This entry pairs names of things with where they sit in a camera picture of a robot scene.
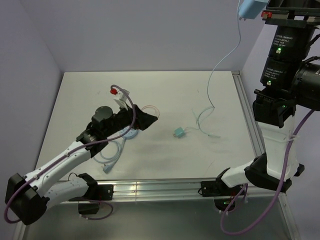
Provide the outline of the round blue power strip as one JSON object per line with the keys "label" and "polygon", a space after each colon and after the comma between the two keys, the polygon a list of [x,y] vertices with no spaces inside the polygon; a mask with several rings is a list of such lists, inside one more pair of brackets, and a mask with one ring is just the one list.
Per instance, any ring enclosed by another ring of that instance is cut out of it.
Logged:
{"label": "round blue power strip", "polygon": [[131,140],[138,135],[138,130],[129,128],[128,126],[120,130],[118,133],[124,140]]}

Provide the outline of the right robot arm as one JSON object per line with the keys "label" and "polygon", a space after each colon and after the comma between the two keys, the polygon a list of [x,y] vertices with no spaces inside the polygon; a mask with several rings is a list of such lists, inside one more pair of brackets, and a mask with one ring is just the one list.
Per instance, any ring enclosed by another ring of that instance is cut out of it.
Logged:
{"label": "right robot arm", "polygon": [[286,192],[292,177],[305,167],[297,161],[294,138],[296,107],[320,109],[318,56],[309,57],[319,39],[320,3],[317,0],[245,0],[240,19],[261,16],[276,26],[261,74],[262,90],[255,90],[253,115],[262,132],[265,152],[253,161],[225,169],[214,181],[214,192],[227,195],[245,184]]}

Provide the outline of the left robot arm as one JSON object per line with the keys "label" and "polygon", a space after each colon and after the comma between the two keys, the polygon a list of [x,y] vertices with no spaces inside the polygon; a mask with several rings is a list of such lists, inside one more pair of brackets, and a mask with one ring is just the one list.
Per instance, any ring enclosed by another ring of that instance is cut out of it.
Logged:
{"label": "left robot arm", "polygon": [[123,129],[144,131],[158,120],[135,104],[121,108],[118,113],[108,106],[96,109],[86,129],[62,153],[45,165],[23,176],[11,176],[5,195],[4,220],[9,224],[30,225],[39,220],[51,207],[78,199],[97,202],[98,183],[87,173],[59,183],[59,180],[78,165],[101,152],[112,135]]}

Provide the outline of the teal charger plug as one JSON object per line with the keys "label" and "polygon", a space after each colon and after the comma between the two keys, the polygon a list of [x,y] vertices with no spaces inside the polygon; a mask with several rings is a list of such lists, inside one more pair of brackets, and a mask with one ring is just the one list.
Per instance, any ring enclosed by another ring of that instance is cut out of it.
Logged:
{"label": "teal charger plug", "polygon": [[186,135],[186,132],[185,132],[185,130],[184,130],[182,127],[176,128],[176,129],[174,130],[174,132],[173,132],[173,136],[174,136],[175,138],[182,138],[182,137],[184,137],[185,135]]}

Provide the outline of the front aluminium rail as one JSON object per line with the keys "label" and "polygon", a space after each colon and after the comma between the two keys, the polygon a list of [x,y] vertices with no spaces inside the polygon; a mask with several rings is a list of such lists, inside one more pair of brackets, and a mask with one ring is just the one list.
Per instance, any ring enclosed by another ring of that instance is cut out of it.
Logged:
{"label": "front aluminium rail", "polygon": [[113,185],[114,202],[149,202],[169,200],[195,200],[202,181],[205,179],[156,179],[156,180],[95,180],[87,173],[73,176],[70,180],[53,181],[48,176],[38,179],[27,178],[21,192],[31,193],[44,204],[52,208],[76,197],[89,196],[97,185]]}

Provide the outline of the aluminium rail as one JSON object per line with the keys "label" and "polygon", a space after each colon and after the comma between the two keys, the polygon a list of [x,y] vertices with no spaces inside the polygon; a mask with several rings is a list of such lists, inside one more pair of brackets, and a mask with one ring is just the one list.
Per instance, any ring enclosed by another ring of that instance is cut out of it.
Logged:
{"label": "aluminium rail", "polygon": [[38,179],[27,178],[21,192],[31,193],[44,204],[52,208],[76,197],[89,196],[97,185],[113,185],[114,202],[149,202],[169,200],[195,200],[202,181],[205,179],[156,179],[156,180],[95,180],[87,173],[73,176],[70,180],[53,181],[48,176]]}
{"label": "aluminium rail", "polygon": [[245,122],[247,125],[252,148],[255,153],[255,156],[258,157],[265,152],[265,148],[264,148],[262,138],[260,136],[257,124],[254,119],[252,107],[251,107],[250,102],[247,98],[247,95],[246,95],[246,92],[245,92],[245,89],[244,89],[244,86],[242,83],[240,71],[232,71],[231,74],[232,74],[235,88],[237,90],[237,94],[238,94],[240,104],[242,107],[242,112],[243,112],[244,119],[245,119]]}

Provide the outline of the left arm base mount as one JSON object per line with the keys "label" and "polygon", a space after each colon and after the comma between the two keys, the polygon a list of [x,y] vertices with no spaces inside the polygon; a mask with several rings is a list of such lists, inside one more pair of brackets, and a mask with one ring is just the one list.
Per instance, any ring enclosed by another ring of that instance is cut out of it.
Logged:
{"label": "left arm base mount", "polygon": [[[106,219],[114,211],[114,207],[109,201],[112,200],[114,193],[114,186],[112,184],[98,184],[96,189],[89,196],[80,196],[72,198],[71,201],[78,203],[78,213],[82,218],[88,220],[102,220]],[[105,216],[98,217],[99,210],[107,207],[109,212]]]}

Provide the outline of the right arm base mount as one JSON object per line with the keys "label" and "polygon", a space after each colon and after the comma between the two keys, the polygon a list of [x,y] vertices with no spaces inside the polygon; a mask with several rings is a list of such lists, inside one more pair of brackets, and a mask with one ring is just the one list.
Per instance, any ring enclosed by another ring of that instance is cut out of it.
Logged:
{"label": "right arm base mount", "polygon": [[236,185],[235,187],[228,187],[222,181],[209,180],[201,181],[200,188],[198,189],[198,194],[202,197],[213,197],[214,205],[217,211],[224,212],[227,206],[235,198],[235,196],[243,189],[240,194],[244,198],[247,195],[248,185]]}

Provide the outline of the right side aluminium rail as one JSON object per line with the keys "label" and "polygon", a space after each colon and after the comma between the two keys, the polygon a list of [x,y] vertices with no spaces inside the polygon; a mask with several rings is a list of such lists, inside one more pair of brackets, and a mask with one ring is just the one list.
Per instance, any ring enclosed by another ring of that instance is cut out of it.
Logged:
{"label": "right side aluminium rail", "polygon": [[240,71],[232,71],[231,74],[232,74],[235,88],[237,90],[237,94],[238,94],[240,104],[242,107],[242,112],[243,112],[244,119],[245,119],[245,122],[247,125],[252,148],[255,153],[255,156],[258,157],[265,152],[265,148],[264,148],[262,138],[260,136],[257,124],[254,119],[252,107],[251,107],[250,102],[247,98],[247,95],[246,95],[246,92],[245,92],[245,89],[244,89],[244,86],[242,83]]}

